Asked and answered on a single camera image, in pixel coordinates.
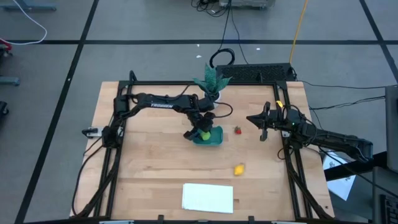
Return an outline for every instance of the white cable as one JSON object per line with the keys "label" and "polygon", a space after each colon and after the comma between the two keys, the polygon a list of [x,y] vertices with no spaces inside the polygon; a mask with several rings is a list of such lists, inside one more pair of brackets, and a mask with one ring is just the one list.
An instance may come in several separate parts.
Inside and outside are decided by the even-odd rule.
{"label": "white cable", "polygon": [[47,36],[47,30],[46,30],[42,25],[40,25],[38,22],[36,22],[34,19],[30,18],[30,16],[28,16],[28,15],[26,14],[26,12],[25,12],[25,11],[23,10],[23,8],[18,4],[18,2],[17,2],[16,0],[13,0],[13,1],[15,2],[15,4],[17,4],[17,6],[19,7],[19,9],[21,9],[21,11],[25,14],[26,17],[28,17],[32,22],[36,23],[39,27],[43,28],[45,34],[44,34],[43,38],[42,38],[41,40],[39,40],[39,41],[26,42],[26,43],[12,43],[12,42],[8,42],[8,41],[6,41],[6,40],[4,40],[4,39],[2,39],[2,38],[0,38],[0,40],[4,41],[4,42],[7,43],[7,44],[12,44],[12,45],[38,44],[38,43],[40,43],[41,41],[43,41],[43,40],[45,39],[45,37]]}

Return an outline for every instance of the wooden table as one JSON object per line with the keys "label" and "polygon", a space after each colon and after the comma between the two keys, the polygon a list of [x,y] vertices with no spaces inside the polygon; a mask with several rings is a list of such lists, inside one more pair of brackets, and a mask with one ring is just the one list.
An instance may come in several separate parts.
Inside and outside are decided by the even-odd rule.
{"label": "wooden table", "polygon": [[[108,125],[117,86],[117,82],[102,84],[93,126]],[[173,96],[184,88],[138,85],[133,87],[133,93]],[[288,90],[291,103],[310,118],[303,84],[290,82]],[[200,98],[203,95],[197,86],[191,86],[186,92],[192,93]],[[259,114],[266,101],[275,109],[272,87],[227,86],[221,101],[231,104],[234,112],[227,118],[214,119],[215,126],[224,129],[224,142],[220,147],[199,147],[184,139],[183,133],[192,128],[190,122],[184,114],[172,110],[146,108],[128,119],[112,219],[155,220],[158,215],[165,215],[166,220],[247,220],[253,215],[256,220],[294,220],[285,162],[277,158],[277,151],[282,148],[280,132],[269,130],[268,139],[260,142],[261,131],[246,120],[248,115]],[[220,105],[213,112],[227,114],[229,108]],[[234,134],[235,126],[241,127],[242,135]],[[93,156],[82,172],[75,200],[77,211],[82,210],[98,187],[104,152],[105,149]],[[319,155],[308,149],[302,149],[301,155],[309,191],[325,211],[334,216]],[[245,164],[245,172],[236,177],[233,167],[240,163]],[[234,213],[182,209],[184,183],[233,186]],[[297,193],[304,217],[298,188]],[[106,192],[102,215],[107,198]]]}

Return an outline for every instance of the strawberry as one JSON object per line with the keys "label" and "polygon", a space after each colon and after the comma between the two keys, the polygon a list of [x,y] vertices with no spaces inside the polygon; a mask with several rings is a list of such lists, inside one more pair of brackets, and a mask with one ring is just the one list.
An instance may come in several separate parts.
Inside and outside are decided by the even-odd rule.
{"label": "strawberry", "polygon": [[235,131],[235,134],[242,134],[242,130],[239,126],[235,127],[234,131]]}

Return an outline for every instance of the artificial plant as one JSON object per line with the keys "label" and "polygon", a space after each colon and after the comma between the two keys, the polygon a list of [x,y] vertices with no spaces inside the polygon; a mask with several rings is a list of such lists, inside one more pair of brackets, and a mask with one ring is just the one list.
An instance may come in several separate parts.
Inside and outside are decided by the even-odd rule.
{"label": "artificial plant", "polygon": [[218,92],[220,92],[223,88],[228,85],[229,78],[222,78],[216,76],[216,70],[214,68],[210,68],[207,64],[205,65],[205,81],[201,81],[197,78],[193,79],[193,82],[199,86],[201,90],[205,93],[209,94],[213,98],[218,97]]}

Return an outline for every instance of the white sheet of paper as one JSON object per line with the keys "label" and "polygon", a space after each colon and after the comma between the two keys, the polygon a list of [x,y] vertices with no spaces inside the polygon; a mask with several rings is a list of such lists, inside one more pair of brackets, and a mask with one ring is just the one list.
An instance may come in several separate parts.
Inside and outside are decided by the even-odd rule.
{"label": "white sheet of paper", "polygon": [[204,212],[234,213],[232,186],[184,184],[182,208]]}
{"label": "white sheet of paper", "polygon": [[[344,159],[337,157],[336,154],[333,152],[328,152],[328,154],[330,156],[333,156],[335,159],[339,160],[343,164],[347,163]],[[338,163],[337,161],[335,161],[334,159],[332,159],[328,156],[325,156],[325,158],[323,160],[323,170],[329,169],[329,168],[332,168],[335,166],[341,166],[341,164]],[[328,181],[328,183],[327,183],[328,189],[331,192],[333,192],[335,195],[337,195],[337,196],[341,197],[343,200],[347,201],[349,192],[351,191],[351,188],[354,183],[354,179],[355,179],[355,175],[352,175],[350,177]]]}

